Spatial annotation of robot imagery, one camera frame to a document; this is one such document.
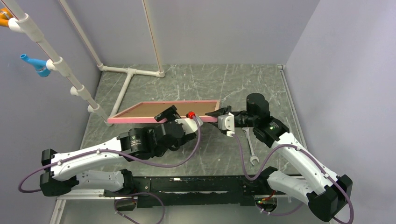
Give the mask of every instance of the table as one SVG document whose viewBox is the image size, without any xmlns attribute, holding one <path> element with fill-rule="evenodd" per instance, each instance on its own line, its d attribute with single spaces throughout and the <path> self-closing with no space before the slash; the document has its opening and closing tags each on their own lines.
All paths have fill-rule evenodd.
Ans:
<svg viewBox="0 0 396 224">
<path fill-rule="evenodd" d="M 122 65 L 139 70 L 156 71 L 153 65 Z M 301 141 L 282 76 L 277 65 L 251 64 L 172 64 L 165 65 L 164 78 L 135 75 L 132 78 L 119 111 L 141 101 L 219 99 L 220 107 L 231 105 L 233 111 L 246 109 L 246 96 L 252 92 L 264 95 L 269 101 L 271 115 L 280 119 L 297 140 Z M 95 100 L 110 114 L 114 102 L 126 78 L 125 73 L 103 72 Z M 84 134 L 82 148 L 107 141 L 140 124 L 117 124 L 106 126 L 96 114 L 91 114 Z M 259 166 L 249 162 L 249 149 L 245 134 L 237 128 L 244 149 L 245 166 L 254 174 Z M 254 138 L 252 143 L 260 162 L 269 153 L 269 148 Z M 167 151 L 163 157 L 150 161 L 175 164 L 185 159 L 192 151 L 196 140 L 182 146 L 178 151 Z M 286 174 L 298 171 L 279 154 L 268 161 Z M 95 170 L 113 172 L 122 168 L 132 171 L 134 176 L 190 176 L 190 175 L 242 175 L 239 149 L 235 139 L 227 137 L 210 124 L 202 126 L 202 141 L 197 153 L 184 165 L 176 168 L 157 168 L 138 162 L 120 163 L 98 167 Z"/>
</svg>

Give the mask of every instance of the pink tray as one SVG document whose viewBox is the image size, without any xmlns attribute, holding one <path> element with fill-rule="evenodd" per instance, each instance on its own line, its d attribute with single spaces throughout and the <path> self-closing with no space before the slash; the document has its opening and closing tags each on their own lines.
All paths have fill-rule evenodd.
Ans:
<svg viewBox="0 0 396 224">
<path fill-rule="evenodd" d="M 184 100 L 184 101 L 146 101 L 110 117 L 109 124 L 143 124 L 157 123 L 154 116 L 168 107 L 175 105 L 182 118 L 189 111 L 194 111 L 203 122 L 216 122 L 217 118 L 206 116 L 205 113 L 215 111 L 220 106 L 219 100 Z"/>
</svg>

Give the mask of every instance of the wrench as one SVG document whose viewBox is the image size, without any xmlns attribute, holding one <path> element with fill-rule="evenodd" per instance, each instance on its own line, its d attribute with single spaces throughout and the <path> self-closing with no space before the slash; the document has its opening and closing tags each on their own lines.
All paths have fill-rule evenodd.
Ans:
<svg viewBox="0 0 396 224">
<path fill-rule="evenodd" d="M 257 163 L 260 164 L 259 157 L 257 157 L 255 155 L 255 153 L 253 151 L 252 141 L 250 140 L 250 134 L 249 134 L 250 127 L 243 127 L 242 130 L 245 133 L 245 136 L 246 136 L 246 139 L 247 139 L 247 144 L 249 145 L 250 163 L 254 166 L 255 165 L 254 161 L 257 160 Z"/>
</svg>

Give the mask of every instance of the pink frame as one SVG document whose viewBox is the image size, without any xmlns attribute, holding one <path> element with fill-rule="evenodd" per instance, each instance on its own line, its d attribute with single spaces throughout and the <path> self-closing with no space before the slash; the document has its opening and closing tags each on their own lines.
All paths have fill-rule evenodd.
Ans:
<svg viewBox="0 0 396 224">
<path fill-rule="evenodd" d="M 120 118 L 122 114 L 125 114 L 126 112 L 142 105 L 142 104 L 162 104 L 162 103 L 196 103 L 196 102 L 202 102 L 202 103 L 207 103 L 207 102 L 216 102 L 215 110 L 219 109 L 220 107 L 220 101 L 219 100 L 183 100 L 183 101 L 144 101 L 140 102 L 132 107 L 129 107 L 126 110 L 121 111 L 120 113 L 117 113 L 116 115 L 110 117 L 107 119 L 107 122 L 109 124 L 146 124 L 146 123 L 163 123 L 165 120 L 162 120 L 160 122 L 157 122 L 153 117 L 136 117 L 136 118 Z M 210 116 L 199 116 L 203 122 L 216 122 L 217 118 L 210 117 Z"/>
</svg>

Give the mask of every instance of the wrench head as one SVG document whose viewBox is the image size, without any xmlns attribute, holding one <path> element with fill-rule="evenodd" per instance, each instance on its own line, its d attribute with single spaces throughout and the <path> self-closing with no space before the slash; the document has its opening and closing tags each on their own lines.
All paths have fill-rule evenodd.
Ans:
<svg viewBox="0 0 396 224">
<path fill-rule="evenodd" d="M 255 165 L 255 160 L 257 161 L 257 164 L 260 164 L 260 160 L 259 160 L 259 157 L 257 157 L 257 156 L 251 156 L 250 157 L 250 163 L 254 166 Z"/>
</svg>

